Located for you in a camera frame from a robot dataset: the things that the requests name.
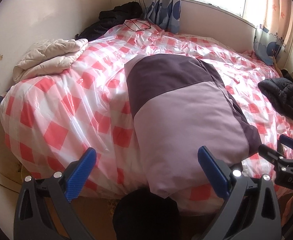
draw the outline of dark clothing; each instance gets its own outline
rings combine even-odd
[[[125,20],[139,18],[141,14],[142,9],[137,2],[129,2],[121,6],[116,6],[111,11],[102,11],[99,15],[99,21],[87,27],[80,34],[77,34],[75,39],[96,40],[112,27],[123,24]]]
[[[123,197],[115,208],[117,240],[180,240],[180,214],[176,202],[147,188]]]
[[[293,83],[287,78],[265,79],[258,84],[273,108],[293,120]]]

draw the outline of blue gripper pad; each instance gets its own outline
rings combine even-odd
[[[227,200],[230,195],[229,180],[221,170],[223,169],[226,173],[230,174],[231,170],[227,164],[214,158],[212,153],[205,146],[202,146],[198,150],[198,162],[217,196]]]
[[[96,163],[96,151],[88,148],[66,181],[65,197],[71,202],[77,198]]]
[[[279,142],[293,149],[293,139],[286,136],[285,134],[280,135]]]

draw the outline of silver bolt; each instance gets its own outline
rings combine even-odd
[[[235,177],[240,177],[241,176],[241,171],[239,171],[239,170],[234,170],[234,171],[232,171],[232,174],[233,174],[233,176],[235,176]]]
[[[32,179],[32,177],[29,175],[29,176],[26,176],[25,178],[24,178],[24,180],[26,181],[26,182],[29,182],[29,181],[31,181],[31,179]]]
[[[62,176],[62,172],[57,171],[56,173],[53,174],[53,177],[55,178],[60,178]]]
[[[268,174],[264,174],[264,175],[263,175],[263,179],[264,179],[264,180],[270,180],[270,176],[269,176]]]

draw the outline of black cable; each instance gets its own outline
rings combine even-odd
[[[127,26],[131,31],[134,31],[134,32],[145,31],[145,30],[151,29],[151,23],[149,22],[149,20],[148,20],[148,18],[147,18],[147,7],[145,6],[145,2],[144,2],[144,0],[142,0],[142,1],[143,1],[144,8],[145,8],[145,19],[146,19],[146,21],[149,23],[149,26],[148,26],[147,24],[143,23],[143,22],[140,22],[140,21],[136,20],[138,23],[141,23],[141,24],[144,24],[144,25],[147,26],[147,28],[140,29],[140,27],[137,26],[137,25],[135,24],[135,22],[133,22],[133,20],[130,20],[130,21],[133,22],[133,24],[137,27],[137,30],[135,31],[135,30],[131,29],[128,25],[126,25],[126,24],[124,23],[125,26]]]

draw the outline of red and white checkered sheet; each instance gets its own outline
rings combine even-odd
[[[126,24],[136,28],[130,21]],[[213,64],[248,122],[258,128],[263,143],[276,149],[280,134],[293,138],[293,121],[274,111],[257,87],[265,78],[278,77],[273,68],[210,38],[173,35],[155,25],[138,32],[119,25],[90,42],[71,69],[20,82],[2,101],[5,143],[33,177],[63,171],[93,147],[97,162],[82,195],[121,198],[148,184],[124,75],[124,64],[139,53],[186,55]],[[291,150],[286,155],[293,158]],[[258,154],[244,160],[243,166],[248,176],[275,177],[273,166]],[[278,195],[284,192],[276,190]],[[222,204],[210,185],[182,190],[172,198],[185,214],[215,212]]]

